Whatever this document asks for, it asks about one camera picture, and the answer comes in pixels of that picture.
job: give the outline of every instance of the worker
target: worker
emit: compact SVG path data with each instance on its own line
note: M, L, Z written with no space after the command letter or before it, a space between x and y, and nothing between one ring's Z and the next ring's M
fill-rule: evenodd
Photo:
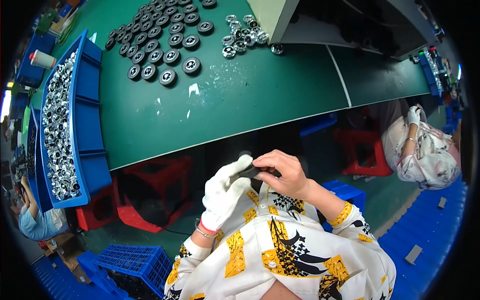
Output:
M21 210L17 206L11 206L21 233L31 240L40 241L48 240L67 231L69 226L65 210L63 208L50 209L41 213L25 176L22 176L21 183L24 187L22 194L25 204Z
M236 176L250 164L264 170L255 176L258 191L257 179ZM306 178L295 156L242 155L206 182L203 204L164 300L380 300L392 293L395 265L359 209Z
M369 111L379 120L387 164L402 181L440 190L460 175L460 125L454 136L445 134L427 123L421 105L408 108L405 99L369 105Z

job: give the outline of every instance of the white cotton glove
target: white cotton glove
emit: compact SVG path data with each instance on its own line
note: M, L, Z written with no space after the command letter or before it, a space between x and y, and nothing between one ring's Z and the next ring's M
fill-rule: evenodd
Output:
M250 178L238 178L235 175L246 169L252 163L252 160L250 155L244 154L237 161L221 167L206 182L205 196L202 200L206 210L202 213L201 218L202 226L205 229L219 230L232 215L238 199L251 184Z
M416 105L410 107L407 115L408 124L420 126L420 108Z

